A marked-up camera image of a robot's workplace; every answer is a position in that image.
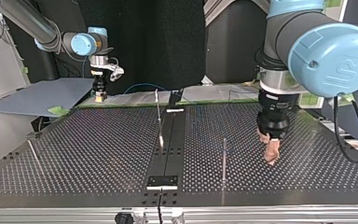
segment thin metal pin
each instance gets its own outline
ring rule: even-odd
[[[162,137],[162,125],[161,125],[161,114],[160,114],[160,110],[159,110],[158,90],[155,91],[155,96],[156,96],[156,103],[157,103],[158,127],[159,127],[158,139],[159,139],[159,144],[160,144],[161,148],[163,148],[164,147],[164,139]]]
[[[36,151],[34,150],[34,144],[32,143],[32,141],[30,139],[27,140],[28,145],[31,148],[32,154],[34,155],[34,158],[39,161],[39,158],[37,157]]]
[[[223,139],[223,188],[226,188],[226,169],[227,169],[227,139]]]

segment black backdrop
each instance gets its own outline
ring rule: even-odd
[[[122,93],[134,83],[175,90],[201,82],[206,52],[202,0],[78,0],[78,4],[86,26],[107,28],[115,48],[111,56],[125,68],[125,76],[109,83],[109,94]]]

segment robotic arm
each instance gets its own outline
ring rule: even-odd
[[[118,63],[109,63],[107,31],[100,27],[89,27],[87,33],[65,33],[53,21],[43,17],[27,0],[0,0],[0,8],[5,16],[34,38],[36,45],[45,51],[87,56],[95,81],[93,90],[95,101],[101,103],[106,98],[106,84],[118,80],[124,70]]]
[[[330,19],[323,9],[324,0],[270,1],[265,46],[256,57],[264,69],[257,126],[270,164],[279,158],[300,85],[326,98],[358,91],[358,26]]]

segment screw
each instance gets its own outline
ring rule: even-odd
[[[318,63],[315,61],[310,62],[310,67],[316,67],[318,66]]]

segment mounting hole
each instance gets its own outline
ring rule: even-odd
[[[319,64],[315,61],[310,62],[309,67],[310,68],[316,68]]]

